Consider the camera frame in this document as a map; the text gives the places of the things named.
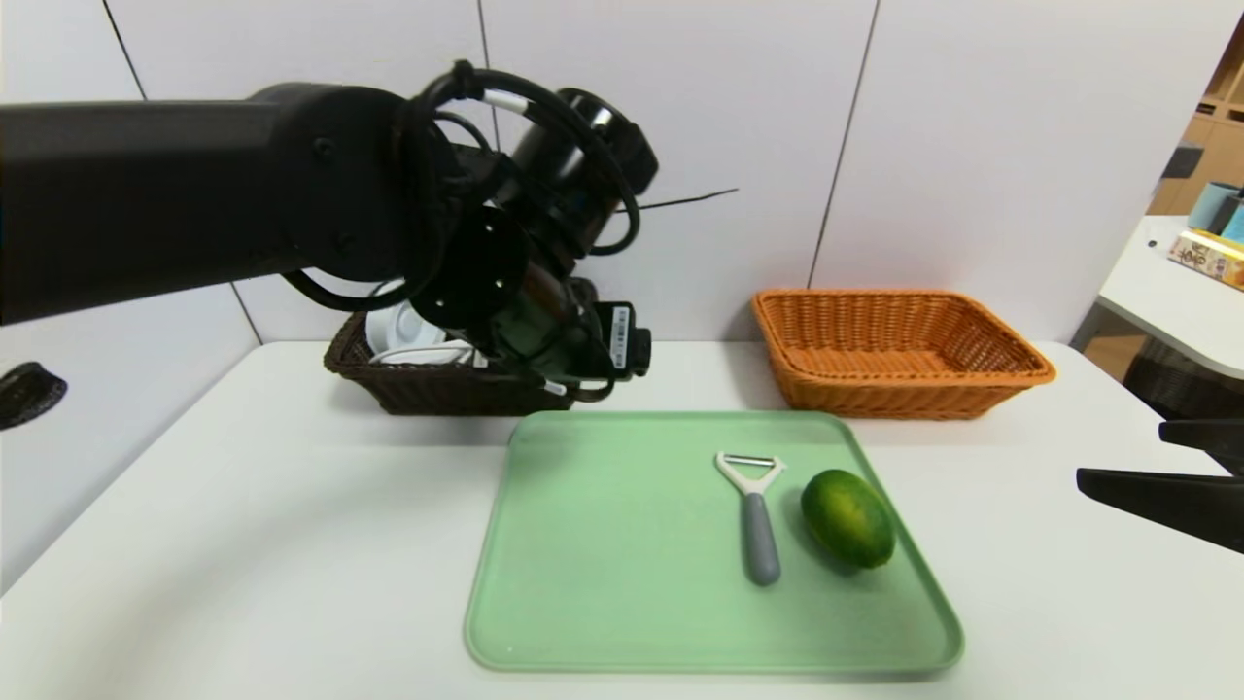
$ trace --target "box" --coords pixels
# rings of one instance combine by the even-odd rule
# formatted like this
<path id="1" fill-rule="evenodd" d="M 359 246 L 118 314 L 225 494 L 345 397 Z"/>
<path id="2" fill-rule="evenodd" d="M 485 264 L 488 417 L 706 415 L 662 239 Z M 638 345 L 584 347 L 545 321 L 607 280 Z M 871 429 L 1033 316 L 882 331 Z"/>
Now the box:
<path id="1" fill-rule="evenodd" d="M 1244 245 L 1203 230 L 1186 230 L 1167 257 L 1218 281 L 1244 290 Z"/>

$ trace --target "dark brown wicker basket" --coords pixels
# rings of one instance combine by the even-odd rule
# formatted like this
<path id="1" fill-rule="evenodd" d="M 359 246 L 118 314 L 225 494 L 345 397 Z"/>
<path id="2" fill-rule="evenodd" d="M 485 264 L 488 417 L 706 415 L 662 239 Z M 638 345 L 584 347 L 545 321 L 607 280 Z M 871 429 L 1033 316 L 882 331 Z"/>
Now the dark brown wicker basket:
<path id="1" fill-rule="evenodd" d="M 366 320 L 366 313 L 346 320 L 323 367 L 369 392 L 394 417 L 526 417 L 573 404 L 493 368 L 372 364 Z"/>

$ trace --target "black cable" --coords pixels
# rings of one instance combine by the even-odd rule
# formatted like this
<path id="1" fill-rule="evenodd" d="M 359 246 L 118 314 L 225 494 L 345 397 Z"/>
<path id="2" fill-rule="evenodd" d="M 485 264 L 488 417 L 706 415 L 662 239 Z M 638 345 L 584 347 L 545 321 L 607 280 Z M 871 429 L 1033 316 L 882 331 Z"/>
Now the black cable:
<path id="1" fill-rule="evenodd" d="M 486 138 L 484 138 L 484 132 L 479 131 L 479 127 L 473 124 L 470 119 L 468 119 L 466 117 L 454 112 L 440 112 L 440 111 L 437 111 L 433 116 L 437 118 L 437 121 L 450 122 L 463 127 L 463 129 L 465 129 L 466 133 L 469 133 L 470 137 L 475 139 L 475 143 L 479 143 L 480 150 L 485 153 L 493 152 L 493 145 L 488 142 Z"/>
<path id="2" fill-rule="evenodd" d="M 590 332 L 587 326 L 582 326 L 585 332 Z M 596 404 L 610 398 L 613 394 L 613 385 L 617 383 L 616 375 L 617 369 L 613 367 L 613 358 L 610 357 L 610 348 L 605 346 L 605 341 L 600 337 L 592 336 L 596 342 L 592 342 L 592 348 L 600 353 L 601 358 L 605 361 L 605 367 L 608 368 L 606 372 L 608 375 L 605 378 L 605 387 L 597 389 L 583 389 L 577 387 L 569 392 L 569 395 L 575 402 L 582 404 Z"/>
<path id="3" fill-rule="evenodd" d="M 643 210 L 643 209 L 659 209 L 662 206 L 673 206 L 674 204 L 690 204 L 692 201 L 703 201 L 705 199 L 712 199 L 714 196 L 720 196 L 723 194 L 731 194 L 731 193 L 738 191 L 738 190 L 739 190 L 738 187 L 731 187 L 730 189 L 723 189 L 720 191 L 709 191 L 708 194 L 700 194 L 699 196 L 688 196 L 685 199 L 671 199 L 669 201 L 657 201 L 654 204 L 641 204 L 639 209 L 641 210 Z M 622 213 L 624 210 L 626 209 L 618 209 L 615 213 L 620 214 L 620 213 Z"/>
<path id="4" fill-rule="evenodd" d="M 475 71 L 474 75 L 475 80 L 483 87 L 518 94 L 539 107 L 535 111 L 529 109 L 529 118 L 549 128 L 551 124 L 544 122 L 550 121 L 549 117 L 551 117 L 551 121 L 555 122 L 552 126 L 555 128 L 560 127 L 559 131 L 564 133 L 570 132 L 569 134 L 578 149 L 602 168 L 605 175 L 617 188 L 618 195 L 626 206 L 629 226 L 621 240 L 608 245 L 596 245 L 592 247 L 591 254 L 615 255 L 634 242 L 636 236 L 639 235 L 639 203 L 634 199 L 634 191 L 631 189 L 631 183 L 627 182 L 626 174 L 622 172 L 622 165 L 618 164 L 617 158 L 605 145 L 601 137 L 587 124 L 583 116 L 571 108 L 561 97 L 526 78 L 491 70 Z"/>

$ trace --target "black object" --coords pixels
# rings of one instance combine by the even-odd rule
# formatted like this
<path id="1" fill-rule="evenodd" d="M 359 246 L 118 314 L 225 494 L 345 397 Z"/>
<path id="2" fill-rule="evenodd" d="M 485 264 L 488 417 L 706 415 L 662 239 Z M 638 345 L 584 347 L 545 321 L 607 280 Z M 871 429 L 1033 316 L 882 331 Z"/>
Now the black object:
<path id="1" fill-rule="evenodd" d="M 1164 443 L 1244 458 L 1244 420 L 1167 421 Z M 1244 477 L 1076 470 L 1076 486 L 1093 501 L 1244 553 Z"/>
<path id="2" fill-rule="evenodd" d="M 61 403 L 70 385 L 39 363 L 22 363 L 0 377 L 0 430 L 27 424 Z"/>
<path id="3" fill-rule="evenodd" d="M 440 109 L 485 91 L 535 122 L 513 159 Z M 480 147 L 452 144 L 437 121 Z M 332 308 L 409 298 L 515 377 L 578 400 L 647 372 L 633 308 L 570 281 L 576 260 L 634 240 L 634 196 L 658 169 L 639 127 L 588 92 L 459 61 L 411 99 L 289 83 L 241 102 L 16 106 L 0 108 L 0 322 L 280 272 Z M 626 235 L 596 245 L 620 204 Z M 403 282 L 342 296 L 310 266 Z"/>
<path id="4" fill-rule="evenodd" d="M 1228 196 L 1223 199 L 1222 205 L 1214 211 L 1214 218 L 1209 220 L 1209 233 L 1214 235 L 1222 235 L 1223 230 L 1227 229 L 1227 224 L 1230 223 L 1232 216 L 1235 215 L 1235 210 L 1240 208 L 1244 199 L 1237 195 Z"/>
<path id="5" fill-rule="evenodd" d="M 1200 157 L 1205 153 L 1205 147 L 1191 140 L 1181 140 L 1179 145 L 1176 147 L 1174 153 L 1171 154 L 1171 159 L 1167 160 L 1167 167 L 1162 170 L 1163 178 L 1176 178 L 1187 179 L 1192 177 L 1193 170 L 1200 164 Z"/>

